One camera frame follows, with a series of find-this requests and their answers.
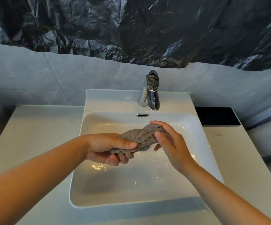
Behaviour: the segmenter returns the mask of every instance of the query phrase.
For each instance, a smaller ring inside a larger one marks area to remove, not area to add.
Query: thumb
[[[130,149],[134,149],[137,146],[137,143],[127,141],[127,140],[123,140],[123,139],[120,139],[120,138],[115,138],[111,142],[111,146],[113,148],[130,150]]]
[[[171,142],[161,132],[156,132],[154,136],[160,146],[164,149],[165,153],[170,153],[172,149]]]

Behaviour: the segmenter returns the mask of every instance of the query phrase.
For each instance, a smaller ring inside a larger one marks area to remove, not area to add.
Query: forearm
[[[75,138],[0,175],[0,224],[15,224],[86,158]]]
[[[231,191],[202,167],[183,173],[223,225],[271,225],[271,219]]]

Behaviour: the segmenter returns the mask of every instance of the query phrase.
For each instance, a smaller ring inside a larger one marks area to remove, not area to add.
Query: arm
[[[271,225],[271,219],[228,189],[191,157],[183,137],[165,122],[152,121],[162,125],[169,134],[167,139],[162,133],[155,133],[173,167],[183,174],[196,188],[209,208],[223,225]]]
[[[133,149],[136,143],[118,134],[84,135],[30,159],[0,175],[0,225],[17,223],[85,159],[117,166],[113,147]],[[120,157],[121,163],[128,158]]]

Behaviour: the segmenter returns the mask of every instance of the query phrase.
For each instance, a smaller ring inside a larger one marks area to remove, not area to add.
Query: sink
[[[88,90],[80,134],[121,134],[143,128],[151,120],[165,121],[182,134],[196,162],[223,183],[190,95],[160,92],[161,107],[152,111],[137,104],[139,93]],[[149,116],[137,117],[138,113]],[[73,172],[71,204],[86,208],[199,197],[192,184],[171,166],[162,148],[157,152],[151,148],[136,152],[128,164],[116,167],[84,161]]]

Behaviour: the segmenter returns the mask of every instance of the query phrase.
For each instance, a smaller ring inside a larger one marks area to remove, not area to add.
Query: left hand
[[[116,155],[111,155],[109,150],[112,148],[130,150],[134,149],[137,144],[135,142],[120,139],[118,136],[119,134],[117,133],[85,135],[88,141],[86,159],[110,166],[118,166],[120,162],[123,164],[128,163],[129,159],[134,157],[133,153],[130,155],[122,155],[119,157],[119,160]]]

